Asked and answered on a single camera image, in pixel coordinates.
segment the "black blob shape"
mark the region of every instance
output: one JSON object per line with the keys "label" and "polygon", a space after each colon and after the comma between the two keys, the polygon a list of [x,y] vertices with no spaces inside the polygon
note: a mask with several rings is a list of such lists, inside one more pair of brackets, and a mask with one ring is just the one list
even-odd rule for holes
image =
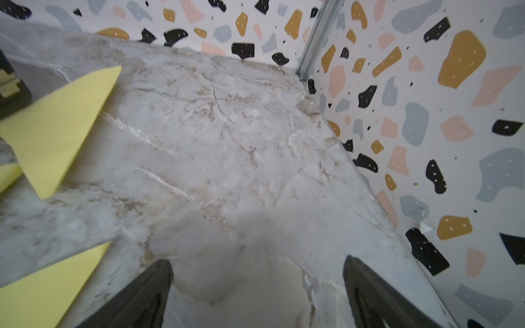
{"label": "black blob shape", "polygon": [[442,194],[447,190],[447,184],[435,160],[428,162],[425,175],[434,184],[436,193]]}
{"label": "black blob shape", "polygon": [[495,134],[501,134],[505,136],[515,135],[516,132],[523,125],[522,122],[515,121],[506,121],[506,120],[497,120],[492,126],[492,131]]}
{"label": "black blob shape", "polygon": [[312,79],[308,80],[308,92],[310,92],[310,94],[315,94],[316,92],[316,86]]}
{"label": "black blob shape", "polygon": [[177,43],[181,39],[184,39],[187,36],[188,36],[188,32],[186,32],[185,30],[181,28],[169,30],[167,32],[164,32],[164,38],[166,39],[166,42],[164,43],[164,45],[166,47],[171,47],[175,43]]}
{"label": "black blob shape", "polygon": [[255,57],[255,44],[234,43],[232,44],[232,54],[238,55],[241,59]]}
{"label": "black blob shape", "polygon": [[441,38],[441,35],[445,33],[450,28],[450,22],[448,21],[448,17],[443,18],[439,21],[434,27],[429,29],[427,33],[425,33],[425,36],[423,39],[425,40],[425,43],[429,42],[430,40],[439,40]]}
{"label": "black blob shape", "polygon": [[142,30],[142,40],[139,40],[139,42],[151,43],[155,40],[157,40],[157,38],[153,35],[153,33],[148,31],[147,29]]}
{"label": "black blob shape", "polygon": [[344,150],[347,152],[354,152],[354,142],[353,140],[347,140],[345,143],[343,143]]}
{"label": "black blob shape", "polygon": [[431,275],[435,276],[450,267],[448,261],[419,229],[412,228],[406,232],[405,236],[412,245],[412,255],[425,266]]}
{"label": "black blob shape", "polygon": [[19,6],[9,0],[0,1],[0,12],[6,13],[12,18],[17,18],[17,19],[27,19],[32,14],[29,8],[24,7],[24,6]]}
{"label": "black blob shape", "polygon": [[284,64],[287,64],[290,59],[286,58],[282,52],[277,52],[273,55],[271,55],[271,58],[274,60],[274,62],[279,65],[279,66],[282,66]]}
{"label": "black blob shape", "polygon": [[367,108],[368,105],[370,105],[370,101],[372,100],[372,97],[374,96],[375,91],[377,90],[377,86],[369,86],[368,89],[361,92],[359,94],[359,106],[361,108]]}
{"label": "black blob shape", "polygon": [[467,321],[467,328],[485,328],[485,327],[479,324],[479,322],[477,322],[476,320],[469,319]]}
{"label": "black blob shape", "polygon": [[370,157],[359,154],[357,160],[353,160],[354,164],[359,167],[367,168],[374,173],[377,173],[377,164]]}
{"label": "black blob shape", "polygon": [[503,245],[516,265],[525,264],[525,238],[499,234]]}
{"label": "black blob shape", "polygon": [[341,57],[348,59],[348,55],[349,55],[348,48],[344,47],[343,51],[341,51]]}
{"label": "black blob shape", "polygon": [[219,7],[222,10],[222,12],[226,11],[226,5],[221,0],[208,0],[208,2],[212,7]]}
{"label": "black blob shape", "polygon": [[257,4],[255,5],[255,9],[257,9],[258,11],[266,15],[266,12],[268,11],[268,8],[269,8],[268,7],[269,1],[270,0],[259,0],[259,2],[257,2]]}

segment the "pink blob shape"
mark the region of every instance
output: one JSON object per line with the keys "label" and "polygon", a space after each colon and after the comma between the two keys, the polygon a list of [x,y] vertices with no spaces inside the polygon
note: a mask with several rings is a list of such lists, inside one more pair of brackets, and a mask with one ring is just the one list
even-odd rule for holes
{"label": "pink blob shape", "polygon": [[377,22],[383,18],[383,12],[385,11],[386,0],[377,0],[374,7],[374,19]]}
{"label": "pink blob shape", "polygon": [[486,72],[483,75],[481,88],[470,105],[473,107],[492,105],[503,89],[520,71],[521,66],[509,66]]}
{"label": "pink blob shape", "polygon": [[204,18],[204,14],[201,13],[190,0],[181,0],[182,10],[184,15],[188,19],[188,22],[193,23]]}
{"label": "pink blob shape", "polygon": [[379,43],[381,50],[385,50],[394,40],[395,36],[392,33],[385,33],[379,37],[377,42]]}
{"label": "pink blob shape", "polygon": [[467,247],[467,276],[477,277],[485,265],[487,256],[482,251]]}
{"label": "pink blob shape", "polygon": [[385,210],[386,214],[388,215],[388,218],[390,219],[390,221],[392,221],[394,227],[397,227],[399,220],[397,219],[397,214],[394,210],[394,206],[392,206],[392,203],[390,202],[389,197],[386,195],[385,190],[381,189],[381,191],[378,192],[377,195],[375,195],[375,198],[377,198],[377,201],[379,202],[379,204],[381,204],[383,210]]}
{"label": "pink blob shape", "polygon": [[383,119],[383,125],[381,125],[381,135],[387,138],[397,138],[397,124],[392,120]]}
{"label": "pink blob shape", "polygon": [[220,49],[219,47],[215,47],[207,43],[201,43],[201,46],[202,46],[202,52],[205,54],[226,57],[226,53],[224,52],[224,50]]}
{"label": "pink blob shape", "polygon": [[255,34],[257,34],[257,37],[259,38],[259,40],[262,40],[263,33],[261,32],[261,27],[259,26],[259,23],[254,25],[254,31],[255,31]]}
{"label": "pink blob shape", "polygon": [[445,138],[452,142],[460,142],[474,135],[474,132],[461,116],[453,116],[439,127]]}
{"label": "pink blob shape", "polygon": [[304,43],[306,43],[308,41],[308,36],[310,35],[310,30],[312,30],[311,27],[305,29],[303,34],[302,34],[302,40],[304,41]]}
{"label": "pink blob shape", "polygon": [[121,7],[117,7],[117,6],[113,7],[113,14],[122,19],[126,18],[126,12]]}
{"label": "pink blob shape", "polygon": [[390,156],[388,161],[388,168],[401,173],[403,175],[408,175],[408,167],[406,167],[406,148],[401,146],[394,147],[394,151]]}
{"label": "pink blob shape", "polygon": [[347,77],[344,75],[344,66],[335,66],[330,72],[330,84],[328,85],[328,92],[332,97],[343,89],[344,84],[347,82]]}
{"label": "pink blob shape", "polygon": [[421,62],[419,56],[414,56],[408,61],[408,70],[412,72],[421,72],[425,69],[425,65]]}

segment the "patterned wall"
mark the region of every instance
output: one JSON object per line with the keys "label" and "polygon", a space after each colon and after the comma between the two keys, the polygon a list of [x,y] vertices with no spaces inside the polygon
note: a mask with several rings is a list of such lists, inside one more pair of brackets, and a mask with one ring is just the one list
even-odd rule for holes
{"label": "patterned wall", "polygon": [[296,68],[319,0],[15,0],[33,23]]}
{"label": "patterned wall", "polygon": [[310,93],[460,327],[525,322],[525,3],[347,0]]}

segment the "marble floor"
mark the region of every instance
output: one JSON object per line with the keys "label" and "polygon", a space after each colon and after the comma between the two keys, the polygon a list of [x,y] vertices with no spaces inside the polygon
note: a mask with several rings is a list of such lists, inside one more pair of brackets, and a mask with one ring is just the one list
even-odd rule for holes
{"label": "marble floor", "polygon": [[346,255],[449,326],[293,71],[2,19],[0,48],[38,97],[123,67],[57,194],[0,198],[0,286],[113,241],[60,327],[161,258],[163,327],[354,327]]}

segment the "gray blob shape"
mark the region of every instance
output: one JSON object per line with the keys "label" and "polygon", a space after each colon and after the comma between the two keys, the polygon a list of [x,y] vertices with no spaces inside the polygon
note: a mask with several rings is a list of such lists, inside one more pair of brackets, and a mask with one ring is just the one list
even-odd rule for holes
{"label": "gray blob shape", "polygon": [[509,300],[478,293],[464,284],[459,286],[456,296],[494,326],[505,320],[513,308]]}
{"label": "gray blob shape", "polygon": [[366,185],[368,186],[368,188],[370,188],[370,180],[368,180],[368,178],[366,177],[366,175],[361,174],[361,176],[363,177],[363,180],[365,181],[365,183],[366,183]]}
{"label": "gray blob shape", "polygon": [[102,7],[106,4],[106,0],[88,0],[88,6],[92,13],[98,15]]}
{"label": "gray blob shape", "polygon": [[213,37],[220,43],[224,43],[232,38],[232,29],[229,25],[219,26],[213,32]]}
{"label": "gray blob shape", "polygon": [[385,106],[394,106],[397,102],[397,87],[394,85],[395,76],[388,79],[383,91],[381,103]]}
{"label": "gray blob shape", "polygon": [[277,15],[283,17],[286,14],[287,9],[287,5],[280,4],[279,7],[277,7]]}
{"label": "gray blob shape", "polygon": [[403,211],[403,214],[413,220],[421,222],[430,213],[428,206],[414,196],[401,196],[399,201],[401,203],[401,210]]}
{"label": "gray blob shape", "polygon": [[135,1],[129,1],[126,7],[131,12],[133,17],[135,17],[137,22],[140,22],[143,18],[153,21],[153,18],[151,18],[151,15],[148,14],[144,9],[142,9],[142,7],[139,6],[139,4],[136,3]]}
{"label": "gray blob shape", "polygon": [[392,27],[401,33],[410,33],[417,30],[429,18],[441,8],[442,0],[430,0],[422,5],[405,9],[392,18]]}
{"label": "gray blob shape", "polygon": [[341,28],[341,30],[345,30],[346,29],[346,24],[344,22],[344,13],[341,13],[337,16],[337,25],[335,27],[335,29],[338,29],[338,28]]}
{"label": "gray blob shape", "polygon": [[492,34],[501,39],[510,39],[525,32],[525,3],[503,9]]}
{"label": "gray blob shape", "polygon": [[428,111],[417,102],[409,102],[405,106],[406,119],[403,123],[403,137],[412,146],[419,146],[423,142],[428,125]]}
{"label": "gray blob shape", "polygon": [[476,199],[491,202],[505,187],[523,189],[525,156],[518,148],[505,148],[479,161],[481,189]]}
{"label": "gray blob shape", "polygon": [[321,111],[321,114],[324,114],[324,109],[327,107],[327,98],[325,95],[321,95],[321,98],[319,99],[319,110]]}
{"label": "gray blob shape", "polygon": [[359,139],[363,140],[364,134],[363,134],[363,120],[357,119],[354,121],[354,128],[352,130],[353,133],[359,135]]}
{"label": "gray blob shape", "polygon": [[63,8],[57,6],[46,6],[46,11],[58,19],[62,26],[77,31],[82,31],[82,28],[80,25],[78,25],[77,21],[73,17],[69,16],[68,12]]}
{"label": "gray blob shape", "polygon": [[262,53],[265,54],[275,49],[277,49],[277,38],[275,33],[272,33],[268,41],[262,45]]}
{"label": "gray blob shape", "polygon": [[335,112],[336,113],[344,112],[345,110],[348,110],[349,108],[350,108],[350,100],[343,98],[341,99],[337,107],[335,108]]}

